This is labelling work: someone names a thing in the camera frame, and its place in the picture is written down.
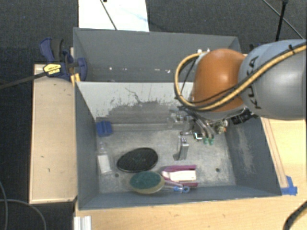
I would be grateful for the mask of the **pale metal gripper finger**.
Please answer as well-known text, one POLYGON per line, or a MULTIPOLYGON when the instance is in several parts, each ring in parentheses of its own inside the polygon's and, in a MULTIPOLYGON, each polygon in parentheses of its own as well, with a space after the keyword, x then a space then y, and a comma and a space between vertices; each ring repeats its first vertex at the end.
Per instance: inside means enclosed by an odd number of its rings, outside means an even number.
POLYGON ((185 137, 179 137, 177 152, 173 155, 175 161, 185 160, 188 156, 189 143, 185 137))
POLYGON ((167 127, 173 128, 175 125, 183 124, 184 117, 179 109, 169 109, 167 117, 167 127))

